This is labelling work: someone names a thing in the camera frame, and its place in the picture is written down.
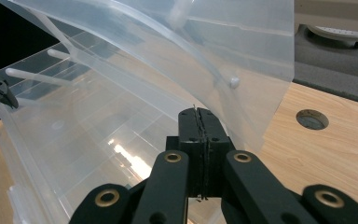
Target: round hole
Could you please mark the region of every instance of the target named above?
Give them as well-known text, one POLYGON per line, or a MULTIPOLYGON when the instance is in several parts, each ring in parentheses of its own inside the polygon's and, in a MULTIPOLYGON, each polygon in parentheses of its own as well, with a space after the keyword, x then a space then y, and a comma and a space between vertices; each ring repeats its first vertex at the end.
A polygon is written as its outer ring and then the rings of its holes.
POLYGON ((300 220, 298 218, 290 213, 283 213, 281 215, 281 219, 285 224, 300 224, 300 220))
POLYGON ((324 205, 340 208, 344 206, 344 201, 333 192, 327 190, 318 190, 315 192, 316 199, 324 205))
POLYGON ((156 212, 150 216, 149 221, 151 224, 164 224, 167 221, 167 218, 164 214, 156 212))
POLYGON ((237 153, 234 155, 234 159, 239 162, 249 162, 252 160, 250 156, 245 153, 237 153))
POLYGON ((115 204, 120 198, 120 194, 115 189, 104 189, 95 197, 95 203, 100 207, 107 207, 115 204))
POLYGON ((311 130, 322 130, 328 126, 328 118, 316 110, 301 110, 297 113, 296 119, 303 127, 311 130))
POLYGON ((169 153, 169 154, 165 155, 165 160, 168 162, 177 162, 181 159, 182 159, 182 157, 176 153, 169 153))

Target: clear plastic bin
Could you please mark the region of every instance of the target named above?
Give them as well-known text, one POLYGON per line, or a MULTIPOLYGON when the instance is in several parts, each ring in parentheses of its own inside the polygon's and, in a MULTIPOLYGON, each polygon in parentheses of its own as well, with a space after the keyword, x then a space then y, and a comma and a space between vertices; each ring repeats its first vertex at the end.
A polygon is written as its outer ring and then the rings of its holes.
MULTIPOLYGON (((293 1, 0 2, 61 41, 0 71, 20 103, 0 104, 19 223, 66 223, 93 188, 148 177, 193 105, 260 149, 294 76, 293 1)), ((223 222, 219 201, 188 218, 223 222)))

